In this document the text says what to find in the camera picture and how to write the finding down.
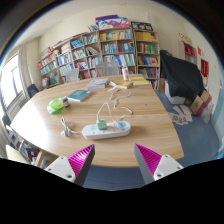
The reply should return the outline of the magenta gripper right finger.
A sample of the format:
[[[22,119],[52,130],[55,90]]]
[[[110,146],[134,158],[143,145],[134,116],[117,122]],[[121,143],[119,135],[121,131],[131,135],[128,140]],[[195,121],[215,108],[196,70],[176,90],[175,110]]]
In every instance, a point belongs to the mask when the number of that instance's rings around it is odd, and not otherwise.
[[[170,155],[160,155],[139,144],[134,145],[134,155],[145,184],[152,183],[183,169],[183,166]]]

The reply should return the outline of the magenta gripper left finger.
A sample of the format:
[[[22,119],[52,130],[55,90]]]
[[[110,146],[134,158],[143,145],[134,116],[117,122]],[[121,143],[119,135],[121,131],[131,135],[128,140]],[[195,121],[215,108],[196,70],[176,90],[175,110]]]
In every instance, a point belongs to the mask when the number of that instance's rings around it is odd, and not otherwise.
[[[82,186],[95,155],[95,145],[89,145],[69,157],[60,156],[52,162],[46,171]]]

